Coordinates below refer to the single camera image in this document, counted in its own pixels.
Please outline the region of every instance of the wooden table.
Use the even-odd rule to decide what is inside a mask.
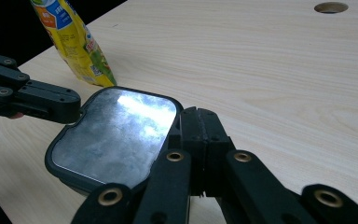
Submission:
[[[129,0],[89,25],[120,86],[216,112],[237,148],[288,188],[321,183],[358,202],[358,1]],[[54,48],[21,71],[77,91]],[[0,204],[13,223],[70,223],[84,197],[45,168],[63,125],[0,118]],[[190,223],[225,223],[213,199],[192,199]]]

